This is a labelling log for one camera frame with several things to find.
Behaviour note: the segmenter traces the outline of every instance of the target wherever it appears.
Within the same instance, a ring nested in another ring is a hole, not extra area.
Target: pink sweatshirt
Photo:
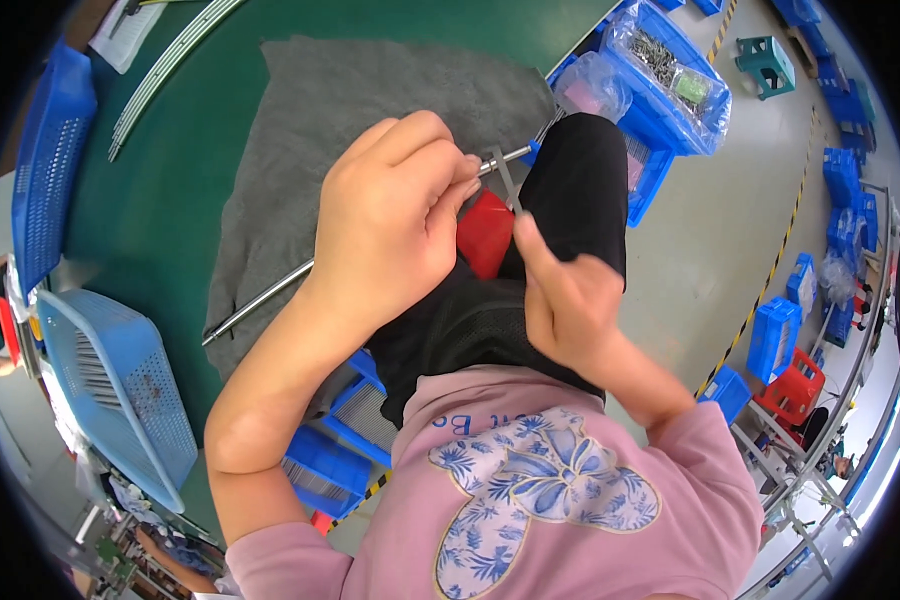
[[[307,523],[238,539],[249,600],[732,598],[763,510],[720,408],[637,446],[600,398],[522,367],[421,377],[355,558]]]

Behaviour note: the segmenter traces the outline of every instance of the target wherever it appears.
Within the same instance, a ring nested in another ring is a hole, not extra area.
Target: blue floral pattern
[[[631,533],[660,514],[653,486],[618,465],[584,433],[584,418],[564,408],[454,439],[428,458],[469,498],[436,554],[436,585],[447,598],[476,596],[504,579],[533,520]]]

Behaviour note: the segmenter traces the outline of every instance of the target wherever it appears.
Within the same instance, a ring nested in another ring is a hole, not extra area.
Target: gray cloth
[[[220,218],[206,331],[313,257],[324,176],[374,123],[427,109],[486,159],[527,144],[555,112],[537,69],[460,48],[296,35],[261,50],[270,81]],[[298,285],[207,346],[224,381]]]

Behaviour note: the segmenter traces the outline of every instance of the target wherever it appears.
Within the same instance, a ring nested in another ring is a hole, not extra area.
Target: concrete floor
[[[691,4],[670,18],[706,52],[725,13],[726,8],[706,17]],[[797,81],[795,91],[760,101],[756,84],[733,63],[733,41],[767,35],[784,42]],[[799,210],[764,302],[786,294],[799,253],[810,253],[817,264],[823,260],[831,209],[823,152],[827,138],[839,140],[820,88],[801,69],[762,0],[739,1],[715,66],[733,93],[726,139],[713,156],[678,157],[643,221],[627,231],[627,290],[620,308],[624,333],[692,391],[724,356],[766,282],[801,187],[808,143]],[[811,139],[814,106],[819,123]],[[801,348],[813,345],[821,325],[815,310],[800,330]],[[748,326],[727,358],[738,373],[746,372],[750,339]],[[756,379],[751,387],[757,389]],[[606,412],[637,440],[646,440],[615,400],[607,402]],[[384,487],[328,535],[334,547],[356,552],[375,503],[386,493]]]

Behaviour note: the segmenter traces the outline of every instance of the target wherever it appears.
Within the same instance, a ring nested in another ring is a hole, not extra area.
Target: hand
[[[529,214],[517,217],[513,238],[527,265],[529,342],[587,381],[601,380],[622,337],[617,311],[623,277],[589,254],[572,262],[558,260]]]
[[[437,287],[456,262],[457,212],[479,169],[432,112],[365,131],[323,181],[304,283],[313,305],[370,337]]]
[[[137,526],[136,530],[137,543],[144,549],[147,554],[154,554],[154,548],[156,548],[156,542],[152,537],[147,535],[144,531],[143,527]]]

